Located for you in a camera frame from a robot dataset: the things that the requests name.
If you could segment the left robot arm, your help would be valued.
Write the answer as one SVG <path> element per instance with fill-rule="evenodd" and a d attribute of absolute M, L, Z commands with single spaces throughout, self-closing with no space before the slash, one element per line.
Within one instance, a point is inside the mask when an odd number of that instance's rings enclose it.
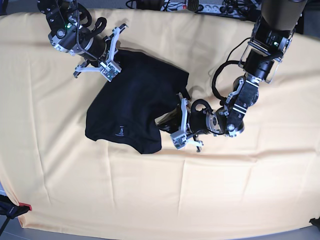
<path fill-rule="evenodd" d="M 259 97 L 260 82 L 270 83 L 288 49 L 295 27 L 306 6 L 305 0 L 263 0 L 247 48 L 240 60 L 228 60 L 215 72 L 211 89 L 221 107 L 213 110 L 203 99 L 196 100 L 189 116 L 183 115 L 187 136 L 201 134 L 236 137 L 245 129 L 244 117 Z M 238 65 L 244 75 L 233 82 L 228 96 L 220 95 L 216 81 L 222 70 Z"/>

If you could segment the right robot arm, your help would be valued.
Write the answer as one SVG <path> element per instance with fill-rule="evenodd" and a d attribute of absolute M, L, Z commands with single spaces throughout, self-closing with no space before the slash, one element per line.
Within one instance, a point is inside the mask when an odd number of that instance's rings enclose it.
<path fill-rule="evenodd" d="M 93 24 L 91 13 L 77 0 L 39 0 L 37 7 L 46 17 L 52 47 L 83 58 L 75 67 L 75 78 L 82 73 L 99 73 L 111 82 L 125 69 L 116 59 L 120 54 L 117 48 L 120 34 L 128 27 L 125 23 L 116 26 L 112 34 L 101 37 L 107 19 L 99 17 Z"/>

